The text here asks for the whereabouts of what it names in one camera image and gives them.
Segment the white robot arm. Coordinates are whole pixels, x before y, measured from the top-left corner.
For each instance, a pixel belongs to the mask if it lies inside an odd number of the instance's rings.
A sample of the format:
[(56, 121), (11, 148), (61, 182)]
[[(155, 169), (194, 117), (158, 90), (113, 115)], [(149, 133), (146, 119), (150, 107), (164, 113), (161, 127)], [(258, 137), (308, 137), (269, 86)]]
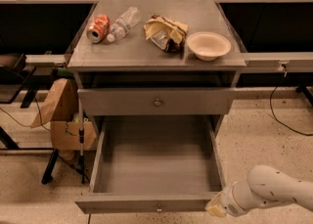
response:
[(253, 209), (297, 204), (313, 210), (313, 183), (267, 165), (252, 168), (246, 179), (225, 187), (205, 207), (216, 217), (239, 217)]

